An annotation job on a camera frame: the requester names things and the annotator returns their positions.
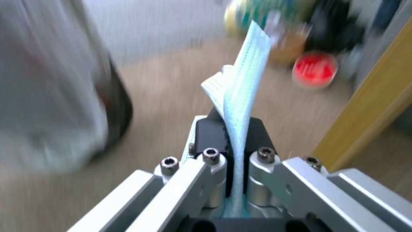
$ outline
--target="wooden board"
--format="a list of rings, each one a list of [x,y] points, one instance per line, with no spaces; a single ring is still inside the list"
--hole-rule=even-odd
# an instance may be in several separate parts
[[[334,171],[360,154],[411,103],[412,19],[376,63],[313,155]]]

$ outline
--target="cap screw head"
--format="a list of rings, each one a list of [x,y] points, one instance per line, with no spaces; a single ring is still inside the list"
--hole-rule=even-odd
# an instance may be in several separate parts
[[[219,163],[220,152],[216,148],[206,148],[203,151],[203,162],[214,165]]]
[[[179,169],[179,161],[173,156],[166,157],[160,162],[160,170],[163,175],[173,175]]]
[[[270,147],[261,147],[257,150],[257,158],[263,163],[273,163],[275,161],[275,151]]]
[[[307,164],[309,164],[309,166],[313,167],[313,169],[315,169],[316,171],[320,172],[321,168],[322,168],[322,162],[315,158],[315,157],[311,157],[308,156],[306,158],[304,158],[304,160],[306,161]]]

